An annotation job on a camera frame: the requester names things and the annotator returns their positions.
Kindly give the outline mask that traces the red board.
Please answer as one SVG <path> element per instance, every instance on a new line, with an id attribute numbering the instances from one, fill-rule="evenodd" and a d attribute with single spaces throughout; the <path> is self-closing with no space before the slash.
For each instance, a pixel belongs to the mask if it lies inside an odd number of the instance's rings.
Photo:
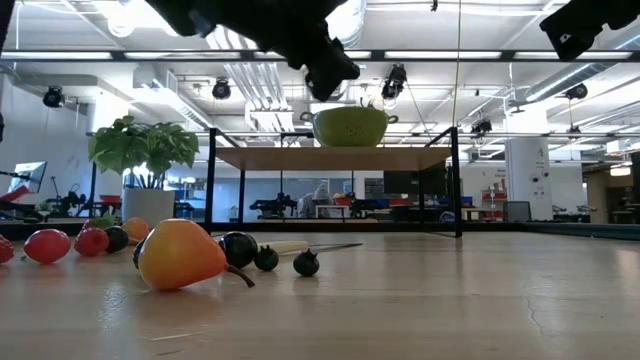
<path id="1" fill-rule="evenodd" d="M 29 193 L 29 189 L 26 186 L 21 185 L 16 189 L 0 196 L 0 201 L 13 202 L 28 193 Z"/>

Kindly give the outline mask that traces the computer monitor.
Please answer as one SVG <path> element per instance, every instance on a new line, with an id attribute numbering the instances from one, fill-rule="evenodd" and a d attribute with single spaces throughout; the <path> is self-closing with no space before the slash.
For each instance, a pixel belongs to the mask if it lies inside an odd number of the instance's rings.
<path id="1" fill-rule="evenodd" d="M 38 193 L 44 179 L 46 168 L 46 161 L 16 164 L 14 171 L 11 173 L 8 190 L 13 192 L 24 186 L 29 193 Z"/>

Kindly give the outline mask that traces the wooden shelf with black legs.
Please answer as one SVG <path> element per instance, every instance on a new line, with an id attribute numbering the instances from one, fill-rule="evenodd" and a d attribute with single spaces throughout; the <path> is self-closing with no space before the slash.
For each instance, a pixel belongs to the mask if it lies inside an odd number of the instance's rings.
<path id="1" fill-rule="evenodd" d="M 244 209 L 244 190 L 248 171 L 416 171 L 418 182 L 424 182 L 423 172 L 432 165 L 452 160 L 452 199 L 454 211 L 452 224 L 428 224 L 424 219 L 424 194 L 419 194 L 419 220 L 415 224 L 401 225 L 392 223 L 374 223 L 370 226 L 363 221 L 356 223 L 333 224 L 326 228 L 328 232 L 426 232 L 450 231 L 455 238 L 463 234 L 463 219 L 460 190 L 460 160 L 458 128 L 452 126 L 433 138 L 422 148 L 394 147 L 240 147 L 232 143 L 229 147 L 216 145 L 218 136 L 229 137 L 217 128 L 208 132 L 210 141 L 207 164 L 207 182 L 205 195 L 205 220 L 202 227 L 207 231 L 286 231 L 286 221 L 277 223 L 246 224 L 244 214 L 238 214 L 236 222 L 216 223 L 213 221 L 215 161 L 220 159 L 240 171 L 239 199 L 240 210 Z"/>

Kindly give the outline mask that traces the white round pillar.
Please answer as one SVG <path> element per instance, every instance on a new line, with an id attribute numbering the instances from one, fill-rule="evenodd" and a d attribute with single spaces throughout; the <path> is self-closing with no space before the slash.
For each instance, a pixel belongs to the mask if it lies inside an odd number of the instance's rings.
<path id="1" fill-rule="evenodd" d="M 528 202 L 532 220 L 551 220 L 548 139 L 509 138 L 506 142 L 506 170 L 507 199 Z"/>

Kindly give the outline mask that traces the red strawberry with leaves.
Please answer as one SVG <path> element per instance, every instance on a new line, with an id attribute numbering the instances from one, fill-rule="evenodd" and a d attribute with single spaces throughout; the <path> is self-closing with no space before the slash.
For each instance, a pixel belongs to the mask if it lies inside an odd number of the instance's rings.
<path id="1" fill-rule="evenodd" d="M 89 228 L 107 229 L 112 226 L 118 226 L 120 224 L 119 218 L 115 215 L 106 214 L 100 217 L 93 217 L 86 220 L 81 230 Z"/>

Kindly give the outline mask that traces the green leafy plant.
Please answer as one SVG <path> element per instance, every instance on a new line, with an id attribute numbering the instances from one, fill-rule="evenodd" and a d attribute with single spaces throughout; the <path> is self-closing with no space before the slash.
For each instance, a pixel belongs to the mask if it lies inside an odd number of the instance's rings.
<path id="1" fill-rule="evenodd" d="M 145 189 L 161 189 L 173 164 L 192 168 L 198 152 L 197 135 L 177 123 L 147 124 L 129 115 L 99 128 L 88 143 L 88 158 L 102 173 L 123 175 L 146 168 L 146 175 L 135 176 L 135 183 Z"/>

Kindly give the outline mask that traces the yellow red pear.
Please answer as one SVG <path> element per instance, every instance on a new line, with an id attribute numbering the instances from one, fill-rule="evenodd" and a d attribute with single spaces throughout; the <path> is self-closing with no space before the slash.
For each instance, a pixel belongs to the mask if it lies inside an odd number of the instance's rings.
<path id="1" fill-rule="evenodd" d="M 227 263 L 207 231 L 187 219 L 166 219 L 149 233 L 138 255 L 138 271 L 153 290 L 173 291 L 229 272 L 248 287 L 254 281 Z"/>

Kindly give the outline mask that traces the green colander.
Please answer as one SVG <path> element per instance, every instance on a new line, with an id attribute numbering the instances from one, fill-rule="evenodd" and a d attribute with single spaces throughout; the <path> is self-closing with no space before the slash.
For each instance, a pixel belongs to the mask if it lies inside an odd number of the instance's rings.
<path id="1" fill-rule="evenodd" d="M 376 147 L 389 124 L 399 121 L 374 107 L 338 107 L 317 113 L 303 112 L 299 119 L 312 125 L 323 147 Z"/>

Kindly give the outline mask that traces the person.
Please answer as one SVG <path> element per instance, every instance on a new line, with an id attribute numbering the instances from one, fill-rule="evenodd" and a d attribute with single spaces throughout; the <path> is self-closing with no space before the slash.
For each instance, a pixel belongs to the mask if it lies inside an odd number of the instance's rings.
<path id="1" fill-rule="evenodd" d="M 332 205 L 333 201 L 325 184 L 321 184 L 312 192 L 305 194 L 298 200 L 297 212 L 299 218 L 329 218 L 330 212 L 319 205 Z"/>

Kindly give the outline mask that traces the grey box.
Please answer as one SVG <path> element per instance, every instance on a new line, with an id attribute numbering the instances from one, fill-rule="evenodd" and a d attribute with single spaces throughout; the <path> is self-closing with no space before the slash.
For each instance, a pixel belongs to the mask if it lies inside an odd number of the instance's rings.
<path id="1" fill-rule="evenodd" d="M 503 203 L 504 222 L 528 222 L 532 219 L 528 201 L 506 201 Z"/>

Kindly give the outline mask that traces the black overhead rig beam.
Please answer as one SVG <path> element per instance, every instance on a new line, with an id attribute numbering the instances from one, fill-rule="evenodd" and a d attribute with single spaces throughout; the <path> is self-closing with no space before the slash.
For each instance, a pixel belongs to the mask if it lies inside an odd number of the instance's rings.
<path id="1" fill-rule="evenodd" d="M 471 62 L 558 63 L 553 51 L 533 50 L 348 50 L 356 62 Z M 9 50 L 0 54 L 3 62 L 283 62 L 277 53 L 257 50 L 154 50 L 154 51 L 66 51 Z M 587 51 L 576 63 L 640 63 L 640 50 Z"/>

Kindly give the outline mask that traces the white plant pot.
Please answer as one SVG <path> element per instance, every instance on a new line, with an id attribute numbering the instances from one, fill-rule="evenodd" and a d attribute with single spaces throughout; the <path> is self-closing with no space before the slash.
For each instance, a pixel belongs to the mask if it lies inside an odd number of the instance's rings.
<path id="1" fill-rule="evenodd" d="M 174 217 L 175 193 L 161 189 L 125 188 L 122 193 L 122 220 L 140 218 L 153 228 Z"/>

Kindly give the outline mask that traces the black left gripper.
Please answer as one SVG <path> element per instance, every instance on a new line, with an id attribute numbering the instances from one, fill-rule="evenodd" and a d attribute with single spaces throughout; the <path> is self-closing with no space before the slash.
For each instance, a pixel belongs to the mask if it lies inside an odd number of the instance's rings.
<path id="1" fill-rule="evenodd" d="M 282 55 L 296 69 L 311 67 L 305 82 L 313 97 L 327 101 L 343 80 L 355 80 L 360 68 L 346 55 L 342 42 L 331 38 L 322 17 L 287 10 L 252 16 L 241 33 L 264 51 Z"/>

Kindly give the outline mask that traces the dark blueberry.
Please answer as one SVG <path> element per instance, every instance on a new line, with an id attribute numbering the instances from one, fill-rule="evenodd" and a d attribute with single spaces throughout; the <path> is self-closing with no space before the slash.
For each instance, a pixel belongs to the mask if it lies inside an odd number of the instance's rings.
<path id="1" fill-rule="evenodd" d="M 317 254 L 307 249 L 294 258 L 293 267 L 299 275 L 312 277 L 319 271 L 320 263 Z"/>
<path id="2" fill-rule="evenodd" d="M 254 257 L 254 265 L 261 271 L 270 272 L 279 264 L 279 255 L 269 245 L 261 246 Z"/>

